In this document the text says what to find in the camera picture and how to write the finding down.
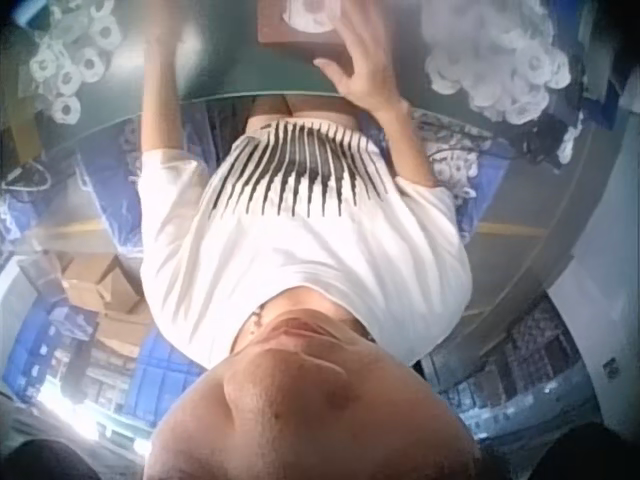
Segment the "nose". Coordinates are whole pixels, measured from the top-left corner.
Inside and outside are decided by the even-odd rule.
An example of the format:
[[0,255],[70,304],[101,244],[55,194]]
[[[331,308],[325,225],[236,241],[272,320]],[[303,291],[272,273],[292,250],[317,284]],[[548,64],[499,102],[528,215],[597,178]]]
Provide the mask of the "nose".
[[279,349],[262,350],[243,361],[227,376],[224,388],[235,423],[252,428],[271,428],[274,422],[287,429],[318,427],[353,401],[343,370]]

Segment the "pile of tape rolls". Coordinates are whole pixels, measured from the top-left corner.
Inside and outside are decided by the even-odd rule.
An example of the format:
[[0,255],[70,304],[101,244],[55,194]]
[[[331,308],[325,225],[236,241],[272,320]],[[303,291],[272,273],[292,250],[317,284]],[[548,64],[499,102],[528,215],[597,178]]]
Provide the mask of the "pile of tape rolls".
[[115,7],[115,0],[50,0],[51,28],[38,38],[29,72],[43,108],[57,123],[78,123],[78,92],[106,75],[123,41]]
[[567,55],[540,0],[423,0],[425,64],[440,94],[465,90],[471,108],[492,121],[522,125],[571,82]]

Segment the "wall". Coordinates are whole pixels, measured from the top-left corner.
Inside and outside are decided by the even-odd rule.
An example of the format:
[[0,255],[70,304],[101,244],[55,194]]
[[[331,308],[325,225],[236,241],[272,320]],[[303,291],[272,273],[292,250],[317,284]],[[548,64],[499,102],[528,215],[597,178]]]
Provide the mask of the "wall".
[[[35,298],[36,291],[20,271],[14,257],[0,272],[0,377],[22,321]],[[0,391],[10,395],[1,380]]]
[[[549,289],[584,358],[607,425],[640,437],[638,183],[640,117],[632,116],[602,201]],[[616,358],[619,376],[604,364]]]

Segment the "person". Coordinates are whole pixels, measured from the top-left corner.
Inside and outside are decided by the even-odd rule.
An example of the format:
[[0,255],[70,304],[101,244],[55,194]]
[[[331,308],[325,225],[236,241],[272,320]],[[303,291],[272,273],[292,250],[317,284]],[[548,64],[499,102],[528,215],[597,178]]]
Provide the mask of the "person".
[[481,475],[463,422],[407,367],[470,298],[454,202],[398,91],[382,7],[342,4],[353,74],[315,61],[341,96],[258,99],[211,179],[182,151],[170,29],[148,45],[143,286],[160,331],[208,369],[155,431],[148,479]]

